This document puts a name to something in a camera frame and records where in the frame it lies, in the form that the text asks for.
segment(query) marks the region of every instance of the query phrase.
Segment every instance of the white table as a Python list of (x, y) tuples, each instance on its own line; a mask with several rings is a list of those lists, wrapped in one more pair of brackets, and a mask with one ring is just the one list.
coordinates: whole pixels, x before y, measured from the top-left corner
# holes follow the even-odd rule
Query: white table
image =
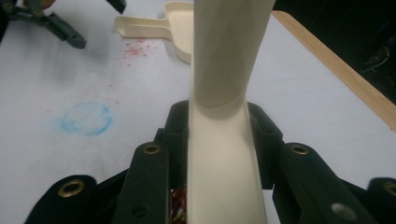
[[(164, 3), (129, 0), (124, 15), (158, 18)], [(106, 1), (59, 0), (50, 10), (87, 48), (73, 49), (27, 22), (7, 29), (0, 46), (0, 223), (22, 223), (66, 176), (102, 182), (128, 168), (170, 106), (189, 98), (190, 66), (171, 43), (122, 39)], [(375, 176), (396, 178), (396, 133), (274, 17), (247, 99), (269, 114), (285, 142), (311, 146), (339, 177), (362, 188)], [(95, 117), (87, 121), (84, 113)], [(70, 119), (82, 123), (67, 126)], [(264, 198), (269, 223), (278, 223), (271, 192)]]

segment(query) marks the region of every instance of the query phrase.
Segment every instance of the blue stain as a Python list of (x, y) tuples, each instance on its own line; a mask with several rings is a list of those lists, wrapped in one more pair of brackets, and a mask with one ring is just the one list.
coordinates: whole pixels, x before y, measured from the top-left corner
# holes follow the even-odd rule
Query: blue stain
[(62, 127), (69, 133), (99, 135), (110, 126), (112, 120), (105, 105), (86, 102), (75, 105), (64, 115)]

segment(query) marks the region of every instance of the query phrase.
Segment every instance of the wooden strip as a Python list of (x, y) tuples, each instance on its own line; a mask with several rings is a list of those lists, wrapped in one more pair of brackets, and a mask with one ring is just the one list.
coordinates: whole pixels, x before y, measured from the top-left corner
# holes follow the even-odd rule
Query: wooden strip
[(396, 132), (396, 105), (349, 67), (291, 15), (283, 11), (273, 11), (272, 15)]

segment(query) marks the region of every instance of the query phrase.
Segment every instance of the table surface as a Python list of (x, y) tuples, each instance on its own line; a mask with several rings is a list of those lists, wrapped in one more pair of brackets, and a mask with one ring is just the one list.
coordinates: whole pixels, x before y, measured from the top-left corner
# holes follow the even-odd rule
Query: table surface
[[(124, 15), (160, 18), (164, 3), (130, 0)], [(50, 10), (88, 44), (73, 49), (22, 21), (7, 29), (0, 46), (0, 223), (22, 223), (66, 176), (101, 182), (128, 168), (134, 149), (164, 126), (170, 106), (189, 98), (190, 66), (172, 44), (121, 38), (118, 14), (106, 1), (57, 1)], [(285, 142), (311, 146), (339, 177), (362, 188), (376, 176), (396, 178), (391, 124), (288, 31), (290, 18), (274, 15), (247, 99)], [(264, 200), (269, 223), (278, 223), (271, 191)]]

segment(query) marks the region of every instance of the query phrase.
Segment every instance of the white plastic object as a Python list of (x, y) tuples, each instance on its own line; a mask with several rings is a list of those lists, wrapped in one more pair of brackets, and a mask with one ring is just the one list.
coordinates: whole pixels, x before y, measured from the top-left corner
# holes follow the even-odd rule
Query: white plastic object
[(161, 20), (118, 16), (116, 30), (123, 37), (165, 38), (173, 42), (177, 57), (191, 62), (193, 33), (193, 3), (165, 4), (165, 18)]
[(245, 93), (274, 2), (194, 2), (190, 224), (266, 223)]

